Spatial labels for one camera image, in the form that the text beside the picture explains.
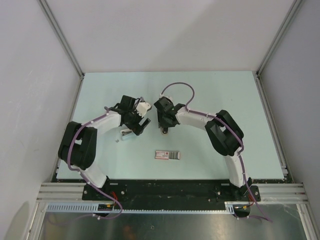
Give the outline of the light blue stapler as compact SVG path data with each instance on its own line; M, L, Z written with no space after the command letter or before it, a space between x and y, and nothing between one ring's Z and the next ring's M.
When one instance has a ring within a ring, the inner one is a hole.
M128 139L130 139L130 138L132 138L132 137L134 137L135 136L135 134L133 133L133 131L132 130L130 130L130 129L122 129L121 131L120 131L120 135L121 135L121 140L122 141L126 141L126 140L128 140Z

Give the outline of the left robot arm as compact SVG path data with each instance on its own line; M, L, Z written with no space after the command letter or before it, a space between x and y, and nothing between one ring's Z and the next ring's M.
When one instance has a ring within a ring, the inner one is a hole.
M70 121L58 149L58 158L67 164L69 170L77 172L94 187L93 194L98 199L107 199L111 188L105 183L109 178L96 163L98 135L126 126L139 136L151 121L147 118L141 123L151 109L151 104L142 97L123 95L115 106L106 106L101 116L86 123Z

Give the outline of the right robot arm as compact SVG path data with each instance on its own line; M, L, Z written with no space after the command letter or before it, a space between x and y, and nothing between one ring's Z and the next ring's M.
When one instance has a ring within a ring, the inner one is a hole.
M206 131L213 148L224 156L229 172L231 196L242 201L249 194L246 186L249 176L241 153L244 151L244 133L228 111L221 110L215 115L191 109L181 103L173 102L163 96L154 103L157 110L158 126L163 134L177 125L192 126Z

